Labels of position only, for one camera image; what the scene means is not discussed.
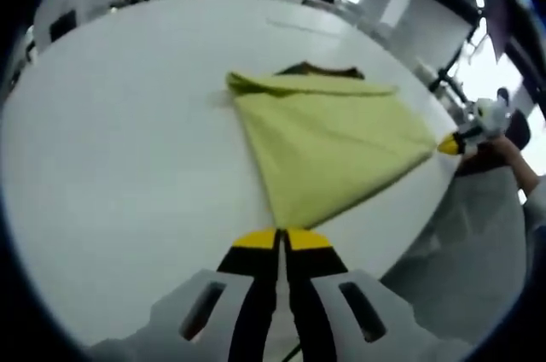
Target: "person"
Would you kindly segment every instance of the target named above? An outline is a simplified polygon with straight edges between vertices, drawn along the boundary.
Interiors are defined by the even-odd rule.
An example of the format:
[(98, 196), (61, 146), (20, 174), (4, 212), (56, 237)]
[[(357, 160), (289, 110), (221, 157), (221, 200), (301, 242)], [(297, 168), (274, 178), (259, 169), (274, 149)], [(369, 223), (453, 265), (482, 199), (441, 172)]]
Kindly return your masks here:
[(527, 164), (520, 149), (506, 136), (493, 139), (490, 145), (511, 167), (518, 186), (527, 197), (524, 207), (532, 223), (546, 222), (546, 176), (540, 178)]

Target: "yellow cloth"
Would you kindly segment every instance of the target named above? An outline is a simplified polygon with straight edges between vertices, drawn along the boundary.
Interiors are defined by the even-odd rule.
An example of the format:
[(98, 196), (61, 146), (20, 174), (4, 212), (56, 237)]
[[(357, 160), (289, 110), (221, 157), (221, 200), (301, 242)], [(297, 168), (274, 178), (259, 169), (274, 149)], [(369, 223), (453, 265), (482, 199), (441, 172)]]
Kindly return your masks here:
[(392, 184), (436, 148), (394, 87), (318, 75), (231, 73), (227, 80), (280, 228), (318, 225)]

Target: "white table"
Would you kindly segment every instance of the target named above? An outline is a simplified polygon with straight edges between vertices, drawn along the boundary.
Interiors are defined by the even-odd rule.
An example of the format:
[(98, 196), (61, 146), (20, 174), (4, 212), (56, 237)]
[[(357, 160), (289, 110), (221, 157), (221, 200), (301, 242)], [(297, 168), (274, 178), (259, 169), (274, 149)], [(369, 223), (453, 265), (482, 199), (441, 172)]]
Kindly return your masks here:
[[(165, 0), (71, 32), (3, 113), (3, 193), (23, 266), (68, 333), (124, 337), (241, 234), (272, 224), (225, 74), (357, 66), (440, 139), (454, 124), (391, 55), (339, 18), (271, 0)], [(319, 231), (380, 277), (431, 217), (456, 159), (434, 156)]]

